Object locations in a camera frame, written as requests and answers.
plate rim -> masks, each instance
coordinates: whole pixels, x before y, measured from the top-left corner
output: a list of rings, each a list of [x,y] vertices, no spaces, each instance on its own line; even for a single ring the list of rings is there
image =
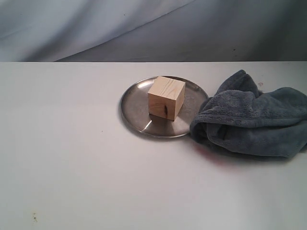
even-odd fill
[[[199,89],[201,89],[201,91],[204,93],[204,95],[205,95],[207,98],[209,98],[209,97],[208,97],[208,94],[205,92],[205,90],[202,89],[202,87],[200,87],[199,85],[195,84],[194,82],[192,82],[192,81],[190,81],[190,80],[187,80],[187,79],[184,79],[184,78],[181,78],[181,77],[176,77],[176,76],[165,76],[165,75],[160,75],[160,76],[166,77],[166,78],[176,79],[176,80],[179,80],[179,81],[180,81],[180,80],[184,80],[184,82],[190,82],[190,83],[196,85]],[[136,127],[134,127],[134,126],[131,124],[131,122],[129,122],[129,121],[127,120],[127,118],[125,117],[125,115],[124,115],[124,113],[123,113],[123,108],[122,108],[122,107],[123,107],[123,103],[122,103],[122,102],[123,102],[123,99],[124,99],[125,95],[129,92],[129,90],[130,90],[132,87],[134,87],[135,85],[137,85],[137,84],[139,84],[140,82],[142,82],[142,81],[146,81],[146,80],[150,80],[150,79],[156,79],[157,77],[159,77],[159,76],[149,77],[149,78],[145,78],[145,79],[142,79],[142,80],[140,80],[140,81],[137,81],[136,83],[134,83],[134,84],[132,84],[130,87],[128,87],[128,88],[126,89],[126,91],[123,93],[123,95],[121,96],[120,101],[119,101],[119,108],[120,108],[120,114],[121,114],[121,117],[122,117],[123,120],[124,120],[124,123],[125,123],[125,124],[128,124],[128,126],[129,126],[130,128],[132,128],[133,131],[137,131],[137,133],[142,133],[143,135],[146,135],[146,136],[149,136],[149,137],[153,137],[153,138],[161,138],[161,139],[165,139],[165,138],[178,138],[178,137],[182,137],[182,136],[185,136],[185,135],[189,134],[189,132],[187,132],[187,133],[180,134],[180,135],[176,135],[176,136],[157,136],[157,135],[145,133],[145,132],[143,132],[143,131],[137,129]]]

round metal tray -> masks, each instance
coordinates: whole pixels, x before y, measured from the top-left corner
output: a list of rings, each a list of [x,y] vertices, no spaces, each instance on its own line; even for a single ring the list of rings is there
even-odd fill
[[[144,79],[129,87],[120,101],[123,120],[138,132],[157,138],[176,138],[189,133],[189,126],[201,104],[208,98],[195,83],[178,77],[166,76],[186,83],[185,98],[175,121],[148,113],[147,92],[157,77]]]

crumpled towel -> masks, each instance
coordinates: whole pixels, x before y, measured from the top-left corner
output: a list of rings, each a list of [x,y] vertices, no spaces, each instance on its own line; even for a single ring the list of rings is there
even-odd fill
[[[307,144],[307,96],[289,87],[262,93],[240,70],[202,104],[190,132],[231,152],[291,158]]]

wooden block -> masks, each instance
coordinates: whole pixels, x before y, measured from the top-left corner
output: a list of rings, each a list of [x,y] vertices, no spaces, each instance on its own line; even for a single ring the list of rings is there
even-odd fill
[[[174,121],[183,105],[186,83],[159,76],[148,91],[149,113]]]

white tabletop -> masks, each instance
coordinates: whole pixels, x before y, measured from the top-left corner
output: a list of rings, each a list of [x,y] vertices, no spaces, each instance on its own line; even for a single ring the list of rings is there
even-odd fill
[[[0,230],[305,230],[307,155],[222,157],[130,133],[123,92],[156,75],[212,96],[239,69],[307,93],[307,62],[0,63]]]

